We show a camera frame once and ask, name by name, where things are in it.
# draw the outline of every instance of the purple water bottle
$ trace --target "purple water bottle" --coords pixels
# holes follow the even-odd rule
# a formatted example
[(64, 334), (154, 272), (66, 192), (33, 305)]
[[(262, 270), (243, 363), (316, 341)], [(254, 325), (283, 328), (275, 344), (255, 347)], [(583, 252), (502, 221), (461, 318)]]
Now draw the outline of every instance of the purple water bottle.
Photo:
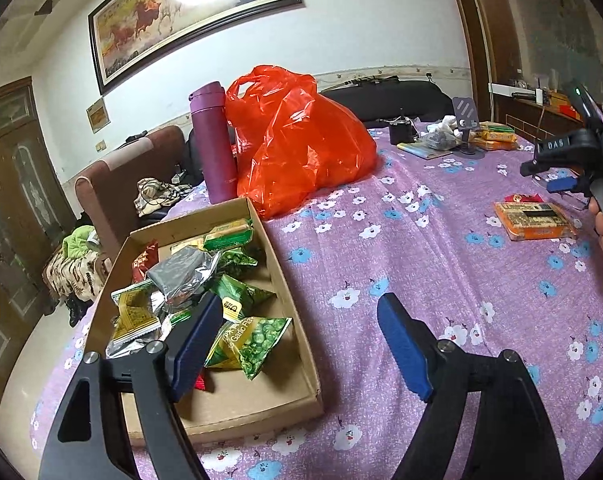
[(226, 92), (215, 81), (195, 90), (188, 100), (211, 204), (237, 198), (237, 164), (224, 110)]

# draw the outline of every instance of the bedsheet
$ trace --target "bedsheet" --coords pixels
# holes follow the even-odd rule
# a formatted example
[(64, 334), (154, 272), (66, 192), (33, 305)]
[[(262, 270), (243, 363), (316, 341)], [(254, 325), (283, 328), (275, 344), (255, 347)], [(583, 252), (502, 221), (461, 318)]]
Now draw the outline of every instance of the bedsheet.
[[(477, 161), (425, 161), (391, 146), (387, 130), (371, 135), (380, 158), (373, 176), (322, 190), (265, 222), (315, 355), (326, 413), (278, 433), (197, 446), (211, 479), (391, 478), (424, 404), (406, 389), (376, 323), (377, 299), (388, 291), (467, 352), (519, 352), (549, 414), (566, 479), (578, 478), (603, 446), (603, 265), (593, 218), (569, 208), (576, 240), (512, 242), (493, 202), (517, 192), (548, 197), (519, 174), (530, 144)], [(207, 204), (201, 185), (168, 218)], [(92, 309), (37, 405), (37, 452), (82, 357), (91, 317)], [(469, 395), (446, 478), (461, 475), (478, 401)], [(141, 477), (155, 478), (146, 450), (134, 453)]]

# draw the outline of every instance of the brown sofa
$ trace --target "brown sofa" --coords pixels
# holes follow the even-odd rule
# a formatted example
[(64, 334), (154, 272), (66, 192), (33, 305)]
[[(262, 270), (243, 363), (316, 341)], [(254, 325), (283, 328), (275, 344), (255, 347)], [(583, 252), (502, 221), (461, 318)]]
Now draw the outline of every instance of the brown sofa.
[(112, 262), (131, 231), (138, 228), (133, 203), (137, 182), (145, 177), (170, 182), (184, 155), (184, 145), (182, 131), (167, 126), (108, 153), (77, 177), (77, 199)]

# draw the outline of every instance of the green towel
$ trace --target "green towel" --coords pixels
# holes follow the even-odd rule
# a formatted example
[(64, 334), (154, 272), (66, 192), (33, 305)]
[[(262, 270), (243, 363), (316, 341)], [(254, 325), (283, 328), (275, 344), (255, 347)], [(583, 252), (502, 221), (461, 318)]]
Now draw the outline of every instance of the green towel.
[(85, 256), (88, 253), (86, 239), (94, 230), (95, 228), (92, 225), (83, 225), (64, 238), (64, 242), (62, 243), (64, 258), (74, 260)]

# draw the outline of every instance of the stack of snack packages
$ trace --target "stack of snack packages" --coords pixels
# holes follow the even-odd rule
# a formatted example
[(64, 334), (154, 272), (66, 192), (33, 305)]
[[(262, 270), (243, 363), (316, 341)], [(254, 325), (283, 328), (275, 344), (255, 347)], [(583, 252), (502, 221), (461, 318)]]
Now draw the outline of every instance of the stack of snack packages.
[(493, 150), (517, 150), (515, 130), (506, 124), (484, 121), (479, 124), (480, 130), (470, 141), (475, 146), (492, 152)]
[[(106, 356), (122, 357), (152, 340), (166, 340), (210, 290), (222, 299), (225, 321), (204, 367), (243, 370), (253, 380), (292, 319), (250, 315), (275, 295), (240, 281), (259, 264), (261, 251), (251, 244), (252, 237), (250, 220), (229, 222), (173, 245), (162, 262), (157, 242), (150, 243), (133, 262), (133, 285), (112, 293), (119, 316)], [(206, 389), (201, 374), (195, 388)]]

